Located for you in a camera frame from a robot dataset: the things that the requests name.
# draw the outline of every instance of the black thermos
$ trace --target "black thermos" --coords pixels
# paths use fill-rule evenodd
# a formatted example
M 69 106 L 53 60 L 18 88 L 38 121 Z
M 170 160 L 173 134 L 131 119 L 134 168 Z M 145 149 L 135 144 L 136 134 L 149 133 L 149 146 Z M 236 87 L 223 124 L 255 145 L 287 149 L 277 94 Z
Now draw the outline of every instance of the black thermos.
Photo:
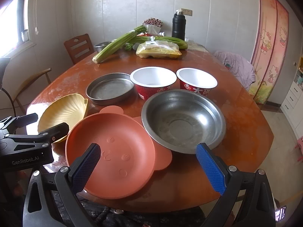
M 177 10 L 172 19 L 172 37 L 185 39 L 186 19 L 182 10 Z

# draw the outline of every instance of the plastic-wrapped food package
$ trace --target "plastic-wrapped food package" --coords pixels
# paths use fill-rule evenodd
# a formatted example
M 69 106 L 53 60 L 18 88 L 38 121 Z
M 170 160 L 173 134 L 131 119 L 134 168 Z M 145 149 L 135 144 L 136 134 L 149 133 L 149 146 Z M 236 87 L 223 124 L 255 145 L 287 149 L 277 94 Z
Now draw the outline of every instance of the plastic-wrapped food package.
M 161 59 L 176 59 L 182 54 L 178 45 L 167 41 L 155 41 L 155 37 L 151 37 L 151 41 L 146 41 L 138 46 L 136 55 L 140 58 L 151 56 Z

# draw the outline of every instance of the pink stool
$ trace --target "pink stool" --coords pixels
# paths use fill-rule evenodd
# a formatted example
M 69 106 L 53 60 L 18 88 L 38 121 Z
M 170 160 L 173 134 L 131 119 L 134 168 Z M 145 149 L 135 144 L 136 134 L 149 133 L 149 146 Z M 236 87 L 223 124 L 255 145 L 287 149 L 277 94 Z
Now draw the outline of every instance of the pink stool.
M 303 147 L 303 136 L 298 139 L 297 145 L 294 148 L 298 148 L 298 147 L 300 147 L 300 150 L 301 150 L 301 153 L 302 153 L 302 156 L 298 159 L 298 161 L 300 161 L 301 159 L 303 159 L 303 150 L 302 150 L 302 147 Z

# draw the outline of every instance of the window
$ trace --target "window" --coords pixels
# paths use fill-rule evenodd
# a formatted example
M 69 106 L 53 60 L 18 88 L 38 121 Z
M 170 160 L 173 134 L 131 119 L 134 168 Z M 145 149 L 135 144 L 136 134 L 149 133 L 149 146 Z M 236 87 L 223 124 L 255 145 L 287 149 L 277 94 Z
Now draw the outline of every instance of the window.
M 28 0 L 13 0 L 0 10 L 0 57 L 28 41 Z

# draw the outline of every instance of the bundle of celery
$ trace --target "bundle of celery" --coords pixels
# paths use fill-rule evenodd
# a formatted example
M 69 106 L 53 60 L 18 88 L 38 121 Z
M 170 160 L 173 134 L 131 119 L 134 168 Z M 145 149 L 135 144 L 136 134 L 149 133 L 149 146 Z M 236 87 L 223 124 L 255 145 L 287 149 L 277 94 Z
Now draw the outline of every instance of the bundle of celery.
M 134 30 L 124 34 L 123 36 L 117 38 L 114 42 L 107 45 L 100 53 L 93 57 L 93 61 L 97 64 L 101 63 L 107 57 L 112 55 L 118 49 L 120 49 L 125 43 L 136 37 L 141 32 L 146 32 L 146 27 L 144 25 L 136 27 Z
M 146 41 L 150 41 L 150 37 L 137 36 L 137 37 L 134 37 L 131 40 L 129 40 L 128 43 L 130 43 L 130 44 L 141 43 L 142 44 Z M 187 42 L 183 41 L 182 39 L 175 38 L 175 37 L 155 37 L 155 41 L 168 41 L 170 43 L 175 43 L 176 45 L 179 46 L 180 50 L 185 50 L 188 47 Z

